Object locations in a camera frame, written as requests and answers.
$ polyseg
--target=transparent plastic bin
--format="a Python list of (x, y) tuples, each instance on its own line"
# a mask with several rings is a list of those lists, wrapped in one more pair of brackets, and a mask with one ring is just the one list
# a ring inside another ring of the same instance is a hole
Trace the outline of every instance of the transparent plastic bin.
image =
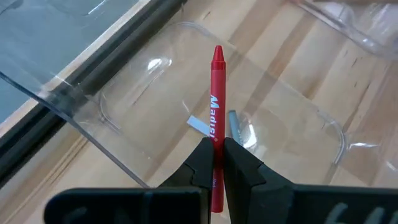
[(296, 1), (363, 49), (398, 59), (398, 5)]
[[(249, 129), (255, 138), (248, 150), (294, 182), (329, 183), (329, 170), (345, 148), (337, 123), (193, 23), (158, 33), (94, 96), (57, 76), (46, 82), (39, 76), (45, 72), (33, 66), (29, 70), (36, 73), (5, 71), (2, 77), (78, 128), (143, 187), (155, 187), (204, 137), (187, 120), (191, 115), (209, 120), (210, 62), (216, 45), (223, 46), (228, 65), (227, 111), (236, 110), (243, 132)], [(13, 57), (2, 60), (21, 68)], [(62, 90), (54, 88), (54, 80), (61, 81)], [(256, 89), (253, 82), (259, 80), (266, 85)], [(256, 98), (257, 91), (266, 97)], [(177, 156), (165, 162), (169, 155)]]

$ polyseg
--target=crayon tip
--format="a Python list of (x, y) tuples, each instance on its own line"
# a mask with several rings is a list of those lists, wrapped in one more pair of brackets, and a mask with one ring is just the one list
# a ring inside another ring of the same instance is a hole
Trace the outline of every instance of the crayon tip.
[(221, 61), (221, 62), (224, 61), (224, 53), (222, 46), (217, 45), (216, 48), (214, 49), (213, 61)]

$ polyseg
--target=red crayon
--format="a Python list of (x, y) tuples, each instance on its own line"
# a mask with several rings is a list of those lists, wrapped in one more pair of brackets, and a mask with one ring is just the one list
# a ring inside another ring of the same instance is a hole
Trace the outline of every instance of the red crayon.
[(217, 45), (211, 61), (210, 90), (210, 137), (215, 149), (213, 170), (213, 196), (211, 211), (222, 212), (224, 209), (223, 150), (225, 138), (225, 86), (226, 64), (223, 48)]

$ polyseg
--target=clear plastic container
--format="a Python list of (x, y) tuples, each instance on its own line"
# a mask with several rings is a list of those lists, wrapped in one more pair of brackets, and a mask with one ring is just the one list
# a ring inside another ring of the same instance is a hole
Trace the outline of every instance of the clear plastic container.
[(398, 59), (398, 6), (300, 1), (304, 9), (347, 35), (369, 52)]
[[(253, 135), (248, 150), (295, 182), (330, 181), (327, 173), (345, 148), (333, 119), (233, 46), (189, 22), (158, 33), (95, 96), (57, 76), (46, 82), (39, 77), (42, 72), (3, 78), (78, 128), (143, 187), (156, 186), (204, 136), (187, 120), (191, 115), (209, 120), (209, 69), (215, 45), (223, 46), (228, 64), (227, 110), (236, 110), (243, 133)], [(12, 65), (12, 57), (4, 59)], [(62, 91), (53, 87), (54, 80), (64, 85)], [(264, 86), (255, 88), (256, 82)], [(265, 97), (257, 98), (258, 91)], [(82, 98), (88, 102), (76, 106)], [(164, 162), (169, 155), (178, 156)]]

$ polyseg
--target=plastic container lid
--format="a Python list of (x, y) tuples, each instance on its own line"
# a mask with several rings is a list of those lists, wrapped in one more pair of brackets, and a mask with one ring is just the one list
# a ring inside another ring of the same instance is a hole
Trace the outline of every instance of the plastic container lid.
[(347, 35), (363, 49), (388, 59), (398, 59), (396, 4), (305, 0), (300, 5)]

